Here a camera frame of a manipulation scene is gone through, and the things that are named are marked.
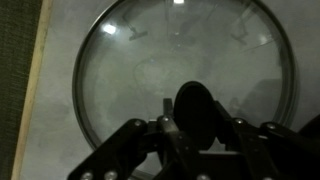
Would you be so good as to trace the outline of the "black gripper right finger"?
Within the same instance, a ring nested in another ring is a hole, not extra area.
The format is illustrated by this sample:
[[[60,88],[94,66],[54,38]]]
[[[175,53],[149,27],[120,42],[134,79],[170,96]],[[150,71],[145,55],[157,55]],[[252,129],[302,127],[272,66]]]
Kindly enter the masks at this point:
[[[242,154],[254,180],[320,180],[319,116],[295,132],[276,122],[255,127],[232,118],[218,101],[214,108],[218,140]]]

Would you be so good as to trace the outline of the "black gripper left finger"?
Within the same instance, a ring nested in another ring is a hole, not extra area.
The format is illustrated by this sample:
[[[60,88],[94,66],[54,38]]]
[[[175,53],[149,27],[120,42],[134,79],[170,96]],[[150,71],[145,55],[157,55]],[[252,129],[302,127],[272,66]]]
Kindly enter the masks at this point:
[[[165,120],[173,117],[173,102],[163,100],[163,115],[156,121],[130,119],[111,137],[82,161],[67,180],[128,180],[147,155],[158,154],[162,169],[152,180],[185,178],[181,162],[174,155],[175,145],[161,129]]]

